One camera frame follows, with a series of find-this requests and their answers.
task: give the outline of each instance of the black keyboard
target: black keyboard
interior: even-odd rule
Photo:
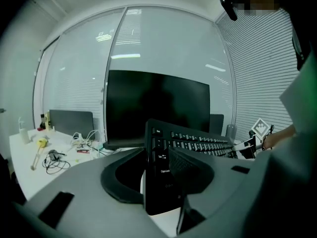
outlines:
[[[149,119],[145,130],[148,153],[145,209],[155,215],[178,208],[182,204],[181,189],[169,171],[169,147],[194,151],[197,154],[236,158],[229,138]]]

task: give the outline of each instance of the desk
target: desk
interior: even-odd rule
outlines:
[[[23,144],[20,134],[10,136],[13,167],[23,194],[27,200],[30,200],[37,192],[65,172],[65,170],[61,170],[53,175],[48,175],[46,173],[46,169],[42,167],[42,162],[50,150],[54,149],[60,153],[67,154],[67,156],[63,156],[62,159],[68,161],[72,167],[79,163],[89,161],[92,158],[99,157],[98,151],[95,150],[93,150],[92,155],[77,153],[76,149],[71,148],[70,146],[70,140],[72,138],[70,135],[57,131],[37,131],[36,129],[28,131],[28,134],[32,139],[32,142],[28,144]],[[47,147],[44,148],[43,153],[40,155],[37,167],[33,171],[31,170],[31,165],[38,151],[36,141],[44,136],[49,138],[49,143]],[[122,148],[121,150],[124,151],[129,149],[130,148]],[[175,237],[179,213],[180,208],[177,208],[166,213],[150,216],[150,218],[163,232],[165,232],[166,235]]]

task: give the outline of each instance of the ceiling light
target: ceiling light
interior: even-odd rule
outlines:
[[[218,70],[218,71],[221,71],[221,72],[225,72],[226,71],[225,69],[221,69],[221,68],[218,68],[218,67],[210,65],[210,64],[206,64],[205,66],[207,68],[215,69],[215,70]]]

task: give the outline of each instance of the cable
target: cable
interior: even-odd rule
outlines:
[[[90,148],[92,148],[92,149],[94,149],[94,150],[96,150],[96,151],[98,151],[95,147],[92,147],[91,145],[89,145],[89,144],[87,144],[87,146],[88,147],[90,147]],[[119,148],[119,150],[120,151],[118,151],[118,152],[106,152],[106,151],[102,151],[102,150],[99,150],[99,152],[102,154],[102,155],[105,155],[105,156],[107,156],[106,154],[104,154],[104,153],[119,153],[119,152],[121,152],[121,149]]]
[[[46,168],[46,173],[49,175],[53,175],[61,171],[62,169],[69,169],[70,168],[70,163],[67,161],[63,161],[60,158],[58,160],[52,160],[49,155],[47,154],[45,159],[42,162],[42,167]],[[51,169],[57,169],[55,172],[49,172]]]
[[[86,144],[87,144],[88,140],[89,140],[94,134],[96,134],[97,132],[99,132],[99,135],[100,135],[100,137],[101,137],[101,132],[100,132],[99,130],[97,130],[97,129],[94,129],[94,130],[92,130],[92,131],[90,131],[90,132],[88,133],[87,139],[86,139]]]
[[[272,134],[274,130],[274,125],[271,125],[271,128],[269,129],[269,133],[264,137],[263,142],[262,142],[262,150],[265,151],[266,149],[263,147],[264,146],[264,141],[266,140],[266,137],[269,136],[270,134]]]

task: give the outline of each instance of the bottle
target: bottle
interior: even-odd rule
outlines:
[[[26,128],[22,128],[23,123],[24,121],[21,121],[21,118],[19,118],[19,132],[21,135],[21,139],[24,144],[27,144],[30,143],[30,138]]]

